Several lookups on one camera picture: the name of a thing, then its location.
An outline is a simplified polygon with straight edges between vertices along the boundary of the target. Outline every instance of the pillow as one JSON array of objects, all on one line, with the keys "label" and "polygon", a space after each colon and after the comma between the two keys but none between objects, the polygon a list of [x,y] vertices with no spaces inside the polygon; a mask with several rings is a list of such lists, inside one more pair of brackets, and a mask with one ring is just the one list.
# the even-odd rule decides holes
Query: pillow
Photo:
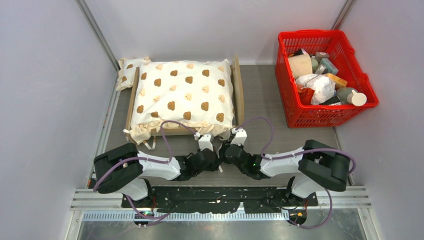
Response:
[{"label": "pillow", "polygon": [[[233,127],[231,67],[224,61],[146,62],[140,67],[131,119],[131,137],[139,144],[159,132],[165,120],[181,122],[214,136]],[[165,128],[178,128],[166,123]]]},{"label": "pillow", "polygon": [[148,64],[150,62],[151,61],[148,57],[136,59],[122,58],[119,60],[118,63],[120,70],[118,72],[116,90],[120,91],[126,88],[131,88],[134,84],[137,67],[141,67],[142,64]]}]

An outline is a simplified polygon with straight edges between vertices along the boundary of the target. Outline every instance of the red plastic basket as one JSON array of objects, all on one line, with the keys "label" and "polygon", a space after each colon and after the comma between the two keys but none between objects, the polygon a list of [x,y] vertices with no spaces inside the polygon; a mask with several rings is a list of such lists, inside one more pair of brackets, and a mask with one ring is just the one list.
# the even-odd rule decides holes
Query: red plastic basket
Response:
[{"label": "red plastic basket", "polygon": [[[278,42],[275,75],[289,128],[340,126],[365,109],[374,108],[379,104],[368,76],[362,72],[354,56],[355,50],[342,31],[286,31],[278,35]],[[348,87],[364,93],[367,97],[366,104],[363,106],[303,105],[299,99],[295,78],[288,62],[288,55],[300,48],[305,49],[308,53],[328,53],[330,61],[338,68],[337,76],[346,80]]]}]

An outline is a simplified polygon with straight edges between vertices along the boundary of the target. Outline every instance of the wooden board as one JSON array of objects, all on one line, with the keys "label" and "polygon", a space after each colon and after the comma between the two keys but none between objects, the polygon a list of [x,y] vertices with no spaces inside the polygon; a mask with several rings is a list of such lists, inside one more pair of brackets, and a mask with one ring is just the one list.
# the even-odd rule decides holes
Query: wooden board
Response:
[{"label": "wooden board", "polygon": [[[140,79],[140,68],[137,67],[135,70],[134,82],[132,85],[131,98],[129,100],[128,115],[126,116],[125,129],[127,130],[131,130],[131,119],[133,118],[134,103],[137,96],[137,87],[139,86],[139,79]],[[235,105],[234,106],[235,125],[238,126],[242,124],[245,120],[245,101],[243,96],[242,75],[240,73],[239,57],[237,55],[234,55],[232,63],[231,63],[231,83],[234,88],[233,103]],[[163,132],[166,136],[192,135],[192,133],[189,130],[183,127],[164,129]],[[160,132],[156,132],[156,129],[153,129],[150,133],[152,136],[162,135]],[[125,135],[130,142],[135,143],[135,141],[131,138],[131,135],[129,133],[125,133]]]}]

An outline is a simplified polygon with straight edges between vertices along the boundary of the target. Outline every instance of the gray wall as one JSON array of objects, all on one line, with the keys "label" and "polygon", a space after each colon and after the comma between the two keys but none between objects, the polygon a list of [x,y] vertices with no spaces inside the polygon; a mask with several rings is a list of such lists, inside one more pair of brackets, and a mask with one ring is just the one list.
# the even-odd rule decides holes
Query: gray wall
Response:
[{"label": "gray wall", "polygon": [[73,0],[0,9],[0,239],[58,240],[116,72]]},{"label": "gray wall", "polygon": [[277,59],[278,33],[330,29],[345,0],[87,0],[117,58]]},{"label": "gray wall", "polygon": [[380,104],[338,127],[389,240],[423,239],[424,2],[357,1],[342,30]]}]

